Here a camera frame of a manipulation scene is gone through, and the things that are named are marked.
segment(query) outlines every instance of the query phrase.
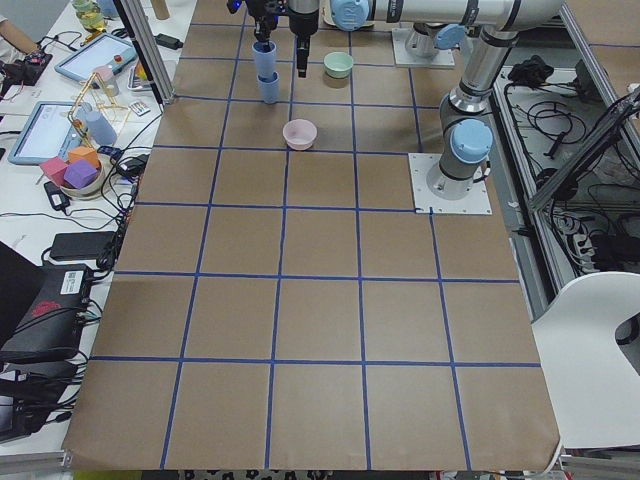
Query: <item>pink bowl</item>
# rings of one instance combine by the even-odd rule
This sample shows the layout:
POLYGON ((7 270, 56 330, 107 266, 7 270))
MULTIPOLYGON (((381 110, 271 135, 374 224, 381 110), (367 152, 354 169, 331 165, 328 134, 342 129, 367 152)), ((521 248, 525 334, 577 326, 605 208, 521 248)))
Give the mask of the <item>pink bowl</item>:
POLYGON ((309 120, 291 120, 282 129, 282 135, 293 150, 306 150, 313 145, 318 129, 309 120))

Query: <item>purple block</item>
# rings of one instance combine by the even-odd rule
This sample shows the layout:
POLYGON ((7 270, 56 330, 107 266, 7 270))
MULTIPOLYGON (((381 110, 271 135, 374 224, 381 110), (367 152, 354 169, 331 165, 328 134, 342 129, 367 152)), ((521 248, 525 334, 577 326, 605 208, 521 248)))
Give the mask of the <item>purple block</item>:
POLYGON ((98 174, 96 167, 84 159, 80 159, 67 167, 64 180, 73 188, 84 188, 93 182, 98 174))

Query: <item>metal base plate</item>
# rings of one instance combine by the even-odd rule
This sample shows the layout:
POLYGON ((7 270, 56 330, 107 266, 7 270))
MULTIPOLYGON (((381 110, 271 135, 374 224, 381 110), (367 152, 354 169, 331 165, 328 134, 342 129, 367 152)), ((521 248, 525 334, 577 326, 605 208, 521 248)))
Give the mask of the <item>metal base plate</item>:
POLYGON ((418 57, 408 52, 405 47, 405 42, 411 32, 411 28, 394 28, 391 31, 391 38, 393 40, 393 53, 396 59, 396 66, 398 67, 427 67, 427 68, 440 68, 440 69, 452 69, 455 68, 456 62, 453 58, 453 52, 451 50, 440 50, 435 56, 431 58, 418 57))
MULTIPOLYGON (((434 194, 427 186, 427 173, 440 161, 439 153, 410 153, 411 185, 416 213, 457 215, 491 215, 491 203, 484 182, 474 183, 468 195, 460 200, 447 200, 434 194)), ((482 175, 478 168, 475 177, 482 175)))

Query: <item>person's arm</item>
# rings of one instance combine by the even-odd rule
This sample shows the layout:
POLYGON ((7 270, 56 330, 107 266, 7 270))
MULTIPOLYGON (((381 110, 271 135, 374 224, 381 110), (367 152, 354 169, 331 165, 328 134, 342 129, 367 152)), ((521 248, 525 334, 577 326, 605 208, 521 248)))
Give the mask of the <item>person's arm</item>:
POLYGON ((0 22, 0 35, 22 53, 33 53, 38 45, 9 20, 0 22))

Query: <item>green bowl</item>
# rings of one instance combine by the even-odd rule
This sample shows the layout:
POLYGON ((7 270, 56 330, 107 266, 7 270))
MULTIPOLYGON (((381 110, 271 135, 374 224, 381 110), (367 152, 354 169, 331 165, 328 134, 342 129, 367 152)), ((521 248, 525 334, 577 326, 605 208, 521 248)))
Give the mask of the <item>green bowl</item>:
POLYGON ((353 57, 344 52, 331 52, 324 57, 324 71, 333 78, 346 78, 351 74, 353 57))

